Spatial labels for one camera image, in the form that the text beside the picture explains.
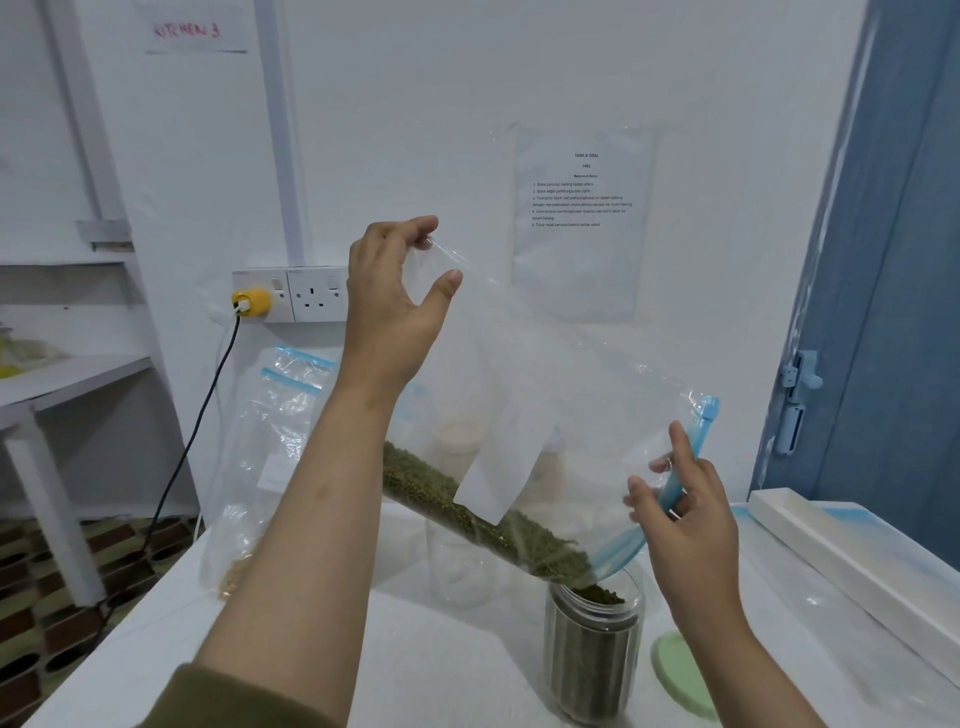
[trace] green lid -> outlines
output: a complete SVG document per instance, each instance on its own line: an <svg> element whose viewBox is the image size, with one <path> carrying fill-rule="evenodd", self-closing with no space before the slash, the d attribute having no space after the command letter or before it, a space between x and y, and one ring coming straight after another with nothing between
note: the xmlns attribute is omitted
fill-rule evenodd
<svg viewBox="0 0 960 728"><path fill-rule="evenodd" d="M650 660L654 672L663 687L681 707L695 716L716 720L717 711L713 707L707 683L693 660L690 648L680 632L667 632L660 635L650 650Z"/></svg>

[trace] sign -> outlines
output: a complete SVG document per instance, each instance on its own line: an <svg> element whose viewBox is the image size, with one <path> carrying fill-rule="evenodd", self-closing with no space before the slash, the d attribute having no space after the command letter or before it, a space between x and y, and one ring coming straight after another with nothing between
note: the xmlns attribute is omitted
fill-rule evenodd
<svg viewBox="0 0 960 728"><path fill-rule="evenodd" d="M147 53L247 53L249 50L240 8L147 5L138 7L137 13L144 20Z"/></svg>

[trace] yellow item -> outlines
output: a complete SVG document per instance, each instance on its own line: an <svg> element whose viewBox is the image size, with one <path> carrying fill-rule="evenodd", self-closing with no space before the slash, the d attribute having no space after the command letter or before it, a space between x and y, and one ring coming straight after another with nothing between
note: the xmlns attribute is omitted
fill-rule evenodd
<svg viewBox="0 0 960 728"><path fill-rule="evenodd" d="M233 296L230 297L230 300L233 302L234 307L241 301L246 301L250 304L249 310L237 311L238 316L262 316L270 312L270 307L274 303L273 298L270 296L270 291L266 288L249 288L245 291L233 291Z"/></svg>

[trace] electrical outlet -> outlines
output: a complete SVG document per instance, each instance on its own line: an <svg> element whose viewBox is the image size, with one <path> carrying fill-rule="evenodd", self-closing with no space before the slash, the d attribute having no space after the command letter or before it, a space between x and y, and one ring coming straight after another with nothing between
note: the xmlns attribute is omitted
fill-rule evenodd
<svg viewBox="0 0 960 728"><path fill-rule="evenodd" d="M251 288L267 289L273 302L266 316L244 316L241 317L242 321L254 324L292 324L296 321L286 268L248 268L246 271L233 271L234 291Z"/></svg>
<svg viewBox="0 0 960 728"><path fill-rule="evenodd" d="M347 267L288 268L294 321L347 320Z"/></svg>

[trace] forearm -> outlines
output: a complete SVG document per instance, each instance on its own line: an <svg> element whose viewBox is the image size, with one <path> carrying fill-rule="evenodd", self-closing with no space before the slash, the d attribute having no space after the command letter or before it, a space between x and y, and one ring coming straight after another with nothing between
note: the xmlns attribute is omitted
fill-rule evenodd
<svg viewBox="0 0 960 728"><path fill-rule="evenodd" d="M197 662L347 722L392 409L359 390L334 391Z"/></svg>
<svg viewBox="0 0 960 728"><path fill-rule="evenodd" d="M745 619L687 642L725 728L826 728Z"/></svg>

